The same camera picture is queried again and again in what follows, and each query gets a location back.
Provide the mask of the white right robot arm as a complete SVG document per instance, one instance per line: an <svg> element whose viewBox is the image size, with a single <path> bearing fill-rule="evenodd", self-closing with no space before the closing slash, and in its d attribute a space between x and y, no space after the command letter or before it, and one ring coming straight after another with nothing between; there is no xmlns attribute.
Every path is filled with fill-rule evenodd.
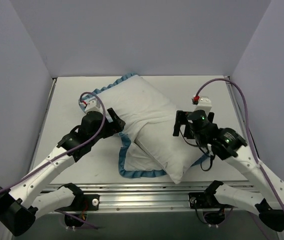
<svg viewBox="0 0 284 240"><path fill-rule="evenodd" d="M258 191L240 190L221 181L213 181L205 190L205 203L211 207L229 205L259 217L270 229L284 231L284 181L274 174L261 160L255 159L246 140L232 128L219 128L213 123L214 113L204 110L193 112L178 110L173 136L180 134L194 139L215 157L239 171Z"/></svg>

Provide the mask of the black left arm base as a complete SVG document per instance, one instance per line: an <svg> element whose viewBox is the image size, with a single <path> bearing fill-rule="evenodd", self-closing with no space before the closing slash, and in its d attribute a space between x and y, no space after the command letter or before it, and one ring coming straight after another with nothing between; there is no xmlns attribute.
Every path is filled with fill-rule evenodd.
<svg viewBox="0 0 284 240"><path fill-rule="evenodd" d="M88 213L92 211L97 211L100 204L100 195L99 194L83 194L80 197L75 198L75 203L72 203L70 206L60 208L63 212L74 212L71 215L82 219L83 221L87 220ZM71 216L64 215L64 223L67 227L88 227L94 229L92 224L83 223Z"/></svg>

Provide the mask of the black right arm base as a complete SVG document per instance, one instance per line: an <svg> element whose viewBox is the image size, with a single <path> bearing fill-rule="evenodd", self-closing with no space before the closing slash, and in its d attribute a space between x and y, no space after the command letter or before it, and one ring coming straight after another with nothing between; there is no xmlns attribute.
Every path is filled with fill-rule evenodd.
<svg viewBox="0 0 284 240"><path fill-rule="evenodd" d="M197 219L209 228L218 228L234 209L231 205L212 200L204 192L189 192L188 201L189 207L195 210Z"/></svg>

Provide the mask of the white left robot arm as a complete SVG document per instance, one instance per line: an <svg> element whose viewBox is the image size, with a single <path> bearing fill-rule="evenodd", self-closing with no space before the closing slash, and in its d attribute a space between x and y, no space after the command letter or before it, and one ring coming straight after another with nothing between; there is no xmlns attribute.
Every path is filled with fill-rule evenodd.
<svg viewBox="0 0 284 240"><path fill-rule="evenodd" d="M124 129L125 121L112 108L107 112L111 121L104 113L89 111L29 174L12 187L0 187L0 222L15 237L24 234L38 218L50 212L65 207L77 210L82 206L83 191L73 183L64 184L50 193L41 192L64 170L89 153L99 140Z"/></svg>

